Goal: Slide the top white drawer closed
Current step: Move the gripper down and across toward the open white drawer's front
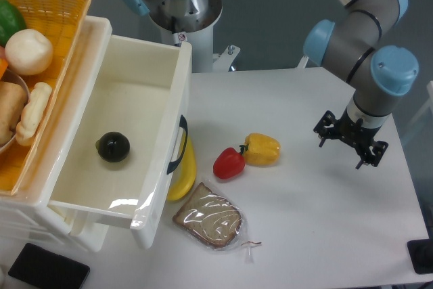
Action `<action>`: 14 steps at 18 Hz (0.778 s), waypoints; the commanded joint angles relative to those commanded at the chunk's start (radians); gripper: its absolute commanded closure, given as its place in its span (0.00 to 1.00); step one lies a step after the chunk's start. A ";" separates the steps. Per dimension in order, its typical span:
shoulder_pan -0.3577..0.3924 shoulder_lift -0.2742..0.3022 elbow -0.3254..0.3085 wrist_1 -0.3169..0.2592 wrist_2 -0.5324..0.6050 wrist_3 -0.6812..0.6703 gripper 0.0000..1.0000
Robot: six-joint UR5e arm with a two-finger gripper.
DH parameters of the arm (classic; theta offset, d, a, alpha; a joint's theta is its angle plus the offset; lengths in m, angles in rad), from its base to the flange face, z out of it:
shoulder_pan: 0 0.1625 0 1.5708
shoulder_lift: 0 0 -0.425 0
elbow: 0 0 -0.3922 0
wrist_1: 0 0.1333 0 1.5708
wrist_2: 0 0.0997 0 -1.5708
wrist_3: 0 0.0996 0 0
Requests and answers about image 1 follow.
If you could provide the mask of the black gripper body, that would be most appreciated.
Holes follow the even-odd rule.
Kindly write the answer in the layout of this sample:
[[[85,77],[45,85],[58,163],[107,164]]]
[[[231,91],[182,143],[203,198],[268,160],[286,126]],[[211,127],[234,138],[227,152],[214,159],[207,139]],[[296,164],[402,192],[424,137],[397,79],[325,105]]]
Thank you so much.
[[[377,167],[388,148],[388,142],[374,139],[380,129],[381,127],[374,129],[365,127],[362,118],[353,122],[347,112],[337,119],[331,111],[327,110],[313,131],[318,134],[318,137],[325,136],[326,140],[340,140],[352,147],[358,156],[366,155],[366,165]]]

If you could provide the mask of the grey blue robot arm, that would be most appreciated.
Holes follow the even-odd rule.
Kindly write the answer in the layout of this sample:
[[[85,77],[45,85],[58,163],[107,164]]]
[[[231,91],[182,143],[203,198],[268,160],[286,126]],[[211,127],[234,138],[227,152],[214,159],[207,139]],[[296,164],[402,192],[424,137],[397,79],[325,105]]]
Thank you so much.
[[[375,140],[387,118],[411,90],[417,58],[404,47],[375,45],[405,15],[409,0],[339,0],[347,17],[318,22],[303,45],[304,55],[354,88],[341,117],[326,111],[314,128],[320,140],[338,139],[364,164],[378,166],[388,143]]]

